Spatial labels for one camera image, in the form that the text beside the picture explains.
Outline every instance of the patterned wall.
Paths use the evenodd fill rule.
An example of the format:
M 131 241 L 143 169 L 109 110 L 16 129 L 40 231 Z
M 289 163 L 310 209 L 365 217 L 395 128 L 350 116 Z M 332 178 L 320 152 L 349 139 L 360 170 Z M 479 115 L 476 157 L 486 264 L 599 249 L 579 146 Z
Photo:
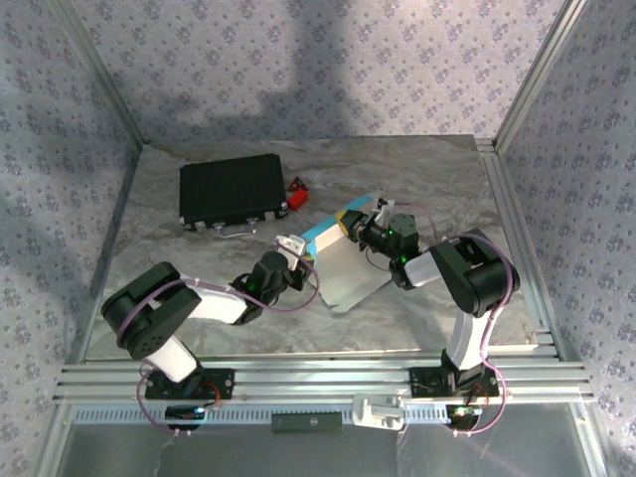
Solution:
M 559 326 L 636 475 L 636 4 L 590 0 L 505 154 Z
M 151 142 L 493 137 L 562 0 L 75 0 Z
M 25 475 L 134 158 L 46 2 L 0 2 L 0 475 Z

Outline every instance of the blue strip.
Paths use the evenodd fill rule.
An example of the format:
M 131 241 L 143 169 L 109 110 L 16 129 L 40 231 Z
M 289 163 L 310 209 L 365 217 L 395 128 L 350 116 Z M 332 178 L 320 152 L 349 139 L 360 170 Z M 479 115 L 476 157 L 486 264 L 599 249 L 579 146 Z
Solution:
M 359 210 L 362 206 L 364 206 L 365 204 L 368 204 L 369 202 L 372 202 L 373 200 L 374 198 L 372 196 L 362 196 L 356 199 L 355 201 L 347 204 L 345 207 L 341 209 L 341 211 L 350 210 L 350 209 L 354 211 Z M 316 238 L 322 233 L 324 233 L 325 231 L 327 231 L 328 229 L 331 229 L 332 227 L 334 227 L 336 224 L 338 224 L 338 221 L 336 221 L 336 218 L 334 216 L 329 216 L 324 222 L 321 222 L 320 224 L 308 230 L 302 235 L 302 237 L 305 240 L 309 241 L 309 244 L 307 245 L 307 251 L 309 252 L 309 254 L 311 254 L 311 256 L 313 256 L 314 260 L 317 259 L 317 255 L 318 255 L 318 250 L 316 250 L 316 242 L 315 242 Z

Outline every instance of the gray marble surface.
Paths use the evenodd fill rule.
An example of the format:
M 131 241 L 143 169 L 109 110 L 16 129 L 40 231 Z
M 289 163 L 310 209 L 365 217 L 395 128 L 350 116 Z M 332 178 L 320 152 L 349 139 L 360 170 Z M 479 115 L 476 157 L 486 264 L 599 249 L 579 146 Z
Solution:
M 300 176 L 310 201 L 275 223 L 259 224 L 251 237 L 222 239 L 216 231 L 189 233 L 178 222 L 179 168 L 191 162 L 279 154 L 286 181 Z M 279 234 L 301 235 L 352 200 L 379 191 L 421 204 L 451 236 L 481 228 L 508 251 L 490 184 L 472 136 L 355 138 L 306 142 L 241 142 L 187 148 L 146 146 L 116 239 L 104 297 L 153 264 L 168 260 L 180 272 L 225 284 L 251 271 Z M 426 218 L 412 211 L 423 243 L 433 240 Z M 307 299 L 289 290 L 278 307 Z M 245 326 L 190 319 L 177 336 L 198 356 L 376 350 L 438 350 L 452 332 L 455 307 L 442 280 L 406 292 L 392 283 L 346 314 L 320 299 L 295 314 L 265 312 Z M 535 342 L 535 320 L 518 292 L 501 315 L 491 344 Z M 101 317 L 95 320 L 88 359 L 125 358 Z

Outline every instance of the black case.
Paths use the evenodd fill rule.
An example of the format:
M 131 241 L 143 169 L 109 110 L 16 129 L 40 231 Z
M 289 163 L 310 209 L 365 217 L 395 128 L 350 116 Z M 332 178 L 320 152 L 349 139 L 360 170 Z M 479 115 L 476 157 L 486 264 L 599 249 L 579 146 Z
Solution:
M 184 229 L 273 221 L 287 213 L 276 154 L 189 164 L 180 170 L 179 219 Z

